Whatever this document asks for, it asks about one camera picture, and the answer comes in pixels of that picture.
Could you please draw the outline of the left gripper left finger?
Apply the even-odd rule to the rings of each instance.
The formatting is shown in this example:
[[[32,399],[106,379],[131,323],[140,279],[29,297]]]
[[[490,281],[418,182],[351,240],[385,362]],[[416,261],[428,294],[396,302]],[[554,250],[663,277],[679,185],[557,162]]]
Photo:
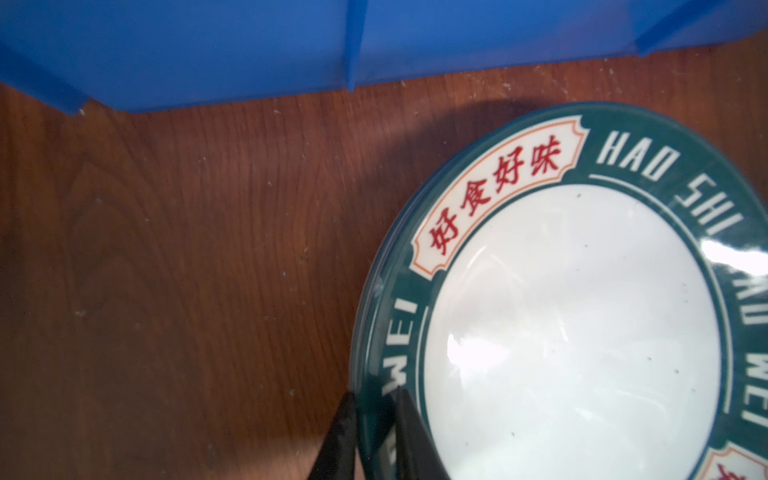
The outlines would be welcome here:
[[[357,445],[357,406],[353,392],[338,405],[308,480],[353,480]]]

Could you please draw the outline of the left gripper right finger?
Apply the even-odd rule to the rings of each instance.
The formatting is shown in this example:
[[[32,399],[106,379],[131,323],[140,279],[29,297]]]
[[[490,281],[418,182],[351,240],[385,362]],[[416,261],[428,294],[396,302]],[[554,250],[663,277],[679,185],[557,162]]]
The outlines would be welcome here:
[[[395,441],[397,479],[450,479],[414,399],[402,387],[395,395]]]

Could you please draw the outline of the green rim lettered plate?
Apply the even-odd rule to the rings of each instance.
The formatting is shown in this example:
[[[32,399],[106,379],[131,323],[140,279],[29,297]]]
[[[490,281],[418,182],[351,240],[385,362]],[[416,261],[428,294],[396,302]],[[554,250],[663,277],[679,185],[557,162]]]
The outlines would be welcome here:
[[[401,211],[350,385],[370,479],[396,475],[398,389],[453,479],[763,479],[766,204],[649,110],[526,115]]]

